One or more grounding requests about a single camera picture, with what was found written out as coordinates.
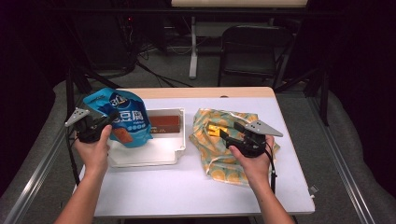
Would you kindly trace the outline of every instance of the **dark background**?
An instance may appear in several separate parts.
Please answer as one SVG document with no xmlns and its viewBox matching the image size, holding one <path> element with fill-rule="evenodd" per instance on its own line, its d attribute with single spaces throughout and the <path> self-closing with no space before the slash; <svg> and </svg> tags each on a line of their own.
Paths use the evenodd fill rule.
<svg viewBox="0 0 396 224">
<path fill-rule="evenodd" d="M 312 10 L 339 10 L 346 5 L 345 1 L 338 5 L 334 1 L 310 3 Z M 64 81 L 69 62 L 92 67 L 89 52 L 80 47 L 83 40 L 76 42 L 76 37 L 71 35 L 78 32 L 70 27 L 78 28 L 80 23 L 76 27 L 64 27 L 57 21 L 48 21 L 40 9 L 46 6 L 45 1 L 41 4 L 27 0 L 3 1 L 0 6 L 0 92 L 3 98 L 0 120 L 5 129 L 0 146 L 2 194 L 46 121 L 55 98 L 52 89 Z M 365 162 L 378 183 L 393 196 L 396 196 L 396 106 L 392 95 L 396 84 L 395 10 L 391 0 L 374 1 L 369 10 L 363 10 L 358 22 L 348 30 L 348 39 L 329 70 L 330 89 L 358 130 Z M 151 22 L 158 26 L 159 21 L 161 18 L 153 18 Z M 342 24 L 342 20 L 305 20 L 290 55 L 286 77 L 300 76 L 326 58 L 334 39 L 345 31 Z M 111 32 L 114 27 L 107 28 L 104 32 L 114 35 Z M 148 36 L 158 36 L 149 30 L 145 32 Z M 121 35 L 113 36 L 113 44 L 120 48 L 124 43 L 117 40 L 117 36 Z M 158 41 L 157 47 L 163 47 L 161 39 Z M 118 55 L 120 60 L 113 65 L 132 66 L 131 55 L 122 53 L 126 56 Z"/>
</svg>

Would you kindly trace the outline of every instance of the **table surface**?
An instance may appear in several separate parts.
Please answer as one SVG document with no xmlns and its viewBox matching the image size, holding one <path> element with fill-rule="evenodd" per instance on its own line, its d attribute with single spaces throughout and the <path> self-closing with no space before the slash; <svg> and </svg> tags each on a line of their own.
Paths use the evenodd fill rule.
<svg viewBox="0 0 396 224">
<path fill-rule="evenodd" d="M 172 7 L 305 7 L 307 0 L 172 0 Z"/>
<path fill-rule="evenodd" d="M 185 108 L 186 150 L 174 165 L 112 168 L 105 175 L 96 217 L 257 216 L 260 208 L 249 187 L 225 184 L 204 172 L 200 153 L 188 139 L 199 108 L 257 113 L 284 134 L 276 137 L 276 197 L 291 215 L 311 214 L 315 205 L 274 92 L 270 88 L 125 89 L 147 109 Z"/>
</svg>

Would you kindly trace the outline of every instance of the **gray carpet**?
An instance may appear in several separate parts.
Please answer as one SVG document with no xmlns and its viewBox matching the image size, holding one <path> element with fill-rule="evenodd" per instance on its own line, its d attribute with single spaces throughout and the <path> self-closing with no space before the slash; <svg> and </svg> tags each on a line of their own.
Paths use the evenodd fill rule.
<svg viewBox="0 0 396 224">
<path fill-rule="evenodd" d="M 158 51 L 148 53 L 148 60 L 140 59 L 148 68 L 159 75 L 171 77 L 191 84 L 194 87 L 216 86 L 219 56 L 216 45 L 211 45 L 211 39 L 205 40 L 200 47 L 198 59 L 198 77 L 188 78 L 190 67 L 190 53 L 176 54 L 170 52 L 164 56 Z M 112 79 L 122 87 L 166 87 L 158 79 L 139 67 L 129 75 Z M 91 80 L 96 90 L 104 87 L 101 83 Z M 260 79 L 227 77 L 223 86 L 261 86 L 267 85 Z M 331 146 L 316 118 L 315 109 L 310 101 L 302 95 L 298 85 L 291 91 L 276 96 L 284 119 L 288 126 L 290 137 L 295 146 L 302 165 L 308 186 L 316 185 L 319 192 L 315 194 L 317 211 L 308 216 L 297 216 L 299 223 L 363 223 L 351 201 L 346 185 L 334 165 Z M 61 83 L 54 88 L 57 99 L 52 108 L 49 119 L 41 134 L 37 138 L 31 153 L 11 183 L 7 192 L 0 200 L 0 221 L 5 222 L 15 202 L 20 198 L 23 189 L 35 172 L 35 168 L 42 158 L 56 143 L 57 133 L 63 129 L 65 119 L 65 85 Z M 396 202 L 375 182 L 369 169 L 362 161 L 359 137 L 347 114 L 337 98 L 331 94 L 329 101 L 330 130 L 346 159 L 350 172 L 356 178 L 369 211 L 375 223 L 396 223 Z M 27 204 L 27 210 L 21 214 L 21 223 L 52 223 L 67 203 L 74 187 L 74 179 L 70 168 L 70 161 L 65 141 L 59 144 L 59 154 L 51 164 L 45 181 L 38 186 L 38 192 L 32 202 Z M 229 218 L 200 218 L 191 219 L 133 219 L 123 220 L 125 223 L 248 223 L 244 217 Z M 95 223 L 119 223 L 116 219 L 96 219 Z"/>
</svg>

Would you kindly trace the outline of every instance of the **black chair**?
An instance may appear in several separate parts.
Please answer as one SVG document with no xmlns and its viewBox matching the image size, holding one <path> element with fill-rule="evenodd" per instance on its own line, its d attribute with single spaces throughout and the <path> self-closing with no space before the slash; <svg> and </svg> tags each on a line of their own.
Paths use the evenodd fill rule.
<svg viewBox="0 0 396 224">
<path fill-rule="evenodd" d="M 292 33 L 282 27 L 238 25 L 221 37 L 218 86 L 223 75 L 262 77 L 275 88 L 284 55 L 292 45 Z"/>
</svg>

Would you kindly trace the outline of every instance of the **forearm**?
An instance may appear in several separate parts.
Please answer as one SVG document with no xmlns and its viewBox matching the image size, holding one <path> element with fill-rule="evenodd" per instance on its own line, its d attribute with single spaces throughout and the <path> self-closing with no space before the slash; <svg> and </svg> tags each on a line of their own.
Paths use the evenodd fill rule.
<svg viewBox="0 0 396 224">
<path fill-rule="evenodd" d="M 261 184 L 253 189 L 265 224 L 293 223 L 290 216 L 283 208 L 269 184 Z"/>
<path fill-rule="evenodd" d="M 102 175 L 85 175 L 55 223 L 92 223 Z"/>
</svg>

